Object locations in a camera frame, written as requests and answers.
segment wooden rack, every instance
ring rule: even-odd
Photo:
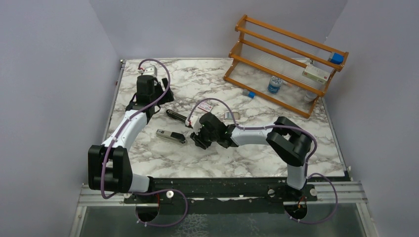
[[[249,27],[247,27],[249,25],[257,28],[269,29],[269,32],[265,31],[268,35],[272,35],[269,34],[271,32],[276,32],[282,36],[286,36],[287,39],[303,42],[316,50],[319,48],[320,50],[327,52],[338,53],[343,56],[343,62],[340,65],[331,63],[327,59],[316,56],[306,50],[298,49],[295,46],[291,46],[264,36],[261,33],[257,33],[249,29]],[[235,31],[240,32],[239,40],[229,53],[229,57],[233,58],[233,63],[225,74],[224,79],[241,88],[253,91],[256,95],[294,111],[305,118],[310,117],[318,98],[323,97],[326,94],[333,76],[336,72],[340,72],[343,69],[349,54],[348,52],[343,52],[326,46],[281,28],[247,17],[246,15],[244,15],[236,24]],[[259,43],[246,40],[245,36],[250,36],[252,39],[258,39],[257,41],[259,41]],[[286,53],[274,51],[272,47],[266,46],[266,44],[261,44],[260,42],[267,42],[268,45],[274,45],[273,47],[278,46],[281,50],[285,49],[286,52],[291,52],[290,54],[301,55],[302,58],[307,58],[307,60],[312,60],[312,62],[318,62],[324,65],[322,67],[328,68],[331,73],[327,83],[325,85],[321,85],[318,82],[314,82],[311,79],[303,77],[302,72],[307,67],[306,63],[286,56]],[[264,80],[263,82],[248,81],[243,76],[240,76],[239,70],[247,70],[250,72],[255,69],[257,69],[258,77]],[[294,88],[292,88],[292,86],[281,86],[280,92],[284,87],[287,87],[284,89],[283,95],[270,94],[266,89],[269,81],[266,81],[267,79],[265,78],[270,78],[271,75],[282,78],[284,81],[296,86]],[[317,98],[310,104],[304,104],[304,102],[301,101],[303,94],[305,94],[305,90],[309,90],[317,94]]]

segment marble tabletop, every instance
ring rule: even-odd
[[[138,64],[141,60],[127,60],[116,98],[110,135],[124,117],[125,107],[136,92],[139,76]],[[171,89],[175,101],[162,105],[159,113],[153,115],[149,124],[140,132],[129,151],[131,168],[135,174],[158,178],[233,178],[233,177],[273,177],[287,176],[287,164],[267,145],[245,145],[238,148],[223,148],[213,143],[203,150],[196,147],[189,135],[192,130],[181,122],[169,118],[166,109],[187,116],[195,103],[203,98],[215,97],[226,102],[234,112],[238,112],[242,125],[270,124],[278,116],[286,116],[301,128],[313,134],[318,141],[317,152],[309,161],[308,173],[319,172],[327,176],[344,176],[335,140],[322,101],[319,100],[309,119],[288,111],[281,106],[260,97],[253,99],[243,96],[242,89],[223,80],[232,60],[218,59],[165,59],[161,60],[171,75]],[[146,62],[144,67],[156,65],[158,79],[166,73],[157,63]],[[224,123],[227,109],[216,101],[211,113]],[[196,115],[204,112],[196,110]],[[180,146],[156,137],[156,130],[179,132],[187,138],[187,144]]]

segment wooden shelf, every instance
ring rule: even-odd
[[[270,37],[262,35],[259,31],[256,32],[254,26],[263,28],[265,34]],[[232,67],[224,76],[225,80],[253,91],[257,95],[282,105],[306,118],[310,117],[317,99],[326,94],[335,73],[340,72],[343,69],[349,54],[348,52],[342,52],[278,27],[249,18],[246,15],[244,15],[236,24],[235,30],[240,32],[240,35],[239,40],[229,53],[229,57],[233,58],[234,61]],[[276,38],[272,33],[279,34],[281,37],[278,38],[280,39],[286,37],[287,43],[272,39],[271,37]],[[249,38],[257,39],[258,42],[251,41]],[[291,41],[296,41],[297,43],[291,45],[289,39],[291,39]],[[311,48],[319,48],[320,50],[341,54],[343,56],[343,63],[337,65],[329,62],[327,59],[316,56],[315,53],[313,54],[313,50],[307,52],[297,48],[296,45],[301,44],[306,44]],[[271,46],[280,48],[281,50],[275,51]],[[306,60],[296,60],[291,58],[289,56],[290,54],[300,55]],[[329,72],[331,74],[325,85],[302,75],[305,67],[313,62],[318,62],[325,65],[325,67],[330,68]],[[252,71],[260,76],[260,79],[247,79],[245,75],[241,75],[240,70],[243,72]],[[270,94],[267,91],[267,86],[272,75],[282,78],[286,82],[295,85],[295,87],[281,86],[278,94]],[[306,104],[303,99],[306,90],[318,95],[314,100],[314,103],[310,105]]]

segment gray wall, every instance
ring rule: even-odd
[[[90,0],[122,58],[227,57],[247,14],[324,42],[347,0]]]
[[[419,1],[349,0],[326,44],[349,52],[326,101],[380,236],[418,236]]]
[[[87,0],[0,2],[0,236],[67,236],[119,58]]]

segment blue object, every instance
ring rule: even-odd
[[[245,96],[248,96],[248,97],[250,97],[250,98],[254,98],[254,95],[255,95],[255,93],[254,92],[251,92],[251,91],[248,91],[247,89],[244,89],[243,90],[243,95],[245,95]]]
[[[281,78],[272,76],[271,81],[269,82],[269,85],[268,85],[268,91],[272,94],[278,93],[283,81],[284,80],[282,80]]]
[[[338,53],[332,52],[329,57],[329,62],[339,65],[343,63],[343,56]]]

